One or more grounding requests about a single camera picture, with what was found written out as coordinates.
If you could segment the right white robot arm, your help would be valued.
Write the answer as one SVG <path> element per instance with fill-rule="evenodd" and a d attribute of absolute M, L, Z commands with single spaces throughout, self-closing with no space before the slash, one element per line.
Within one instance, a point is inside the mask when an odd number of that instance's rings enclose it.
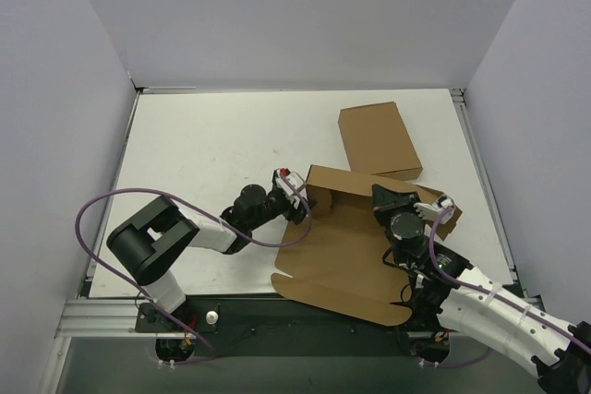
<path fill-rule="evenodd" d="M 390 243 L 384 265 L 405 272 L 404 306 L 422 327 L 464 334 L 517 363 L 546 393 L 590 390 L 590 325 L 575 325 L 534 307 L 437 242 L 457 212 L 446 195 L 432 203 L 416 192 L 372 186 L 373 215 Z"/>

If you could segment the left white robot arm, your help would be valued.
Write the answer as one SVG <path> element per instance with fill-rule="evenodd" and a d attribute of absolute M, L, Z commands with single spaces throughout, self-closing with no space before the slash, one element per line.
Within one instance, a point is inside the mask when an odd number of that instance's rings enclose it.
<path fill-rule="evenodd" d="M 172 266 L 189 247 L 223 255 L 240 252 L 262 225 L 282 216 L 294 224 L 309 213 L 306 183 L 298 173 L 280 169 L 271 190 L 243 187 L 221 216 L 188 216 L 171 197 L 156 197 L 121 223 L 106 244 L 133 281 L 158 305 L 156 318 L 165 328 L 183 328 L 189 319 L 187 297 Z"/>

